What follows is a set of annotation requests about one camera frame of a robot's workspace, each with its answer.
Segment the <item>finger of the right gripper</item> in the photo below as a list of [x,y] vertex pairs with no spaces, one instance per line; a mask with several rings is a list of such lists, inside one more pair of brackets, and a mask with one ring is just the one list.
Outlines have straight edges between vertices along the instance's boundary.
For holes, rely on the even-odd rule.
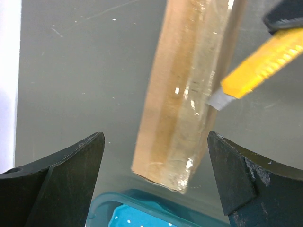
[[303,27],[303,0],[282,0],[263,16],[271,35],[280,30]]

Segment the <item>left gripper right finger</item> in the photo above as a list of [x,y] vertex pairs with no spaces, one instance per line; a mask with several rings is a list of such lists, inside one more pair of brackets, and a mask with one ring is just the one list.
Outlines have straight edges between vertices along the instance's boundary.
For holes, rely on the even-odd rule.
[[301,227],[303,172],[211,131],[208,149],[222,209],[232,227]]

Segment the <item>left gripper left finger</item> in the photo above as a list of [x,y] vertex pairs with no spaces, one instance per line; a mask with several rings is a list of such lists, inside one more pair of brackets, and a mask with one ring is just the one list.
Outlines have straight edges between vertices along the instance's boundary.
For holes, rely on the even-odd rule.
[[105,148],[96,132],[78,143],[0,175],[3,227],[85,225]]

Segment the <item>yellow utility knife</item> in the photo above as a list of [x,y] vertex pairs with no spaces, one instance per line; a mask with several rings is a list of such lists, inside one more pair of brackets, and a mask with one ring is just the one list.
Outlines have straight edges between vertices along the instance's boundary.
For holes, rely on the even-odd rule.
[[303,29],[280,30],[220,82],[207,104],[220,111],[241,99],[303,53]]

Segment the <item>brown cardboard express box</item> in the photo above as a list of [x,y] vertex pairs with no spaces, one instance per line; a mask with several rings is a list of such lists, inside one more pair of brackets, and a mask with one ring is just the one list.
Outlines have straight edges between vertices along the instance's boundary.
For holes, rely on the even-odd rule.
[[211,94],[229,70],[246,2],[169,0],[144,101],[131,170],[185,193],[207,150]]

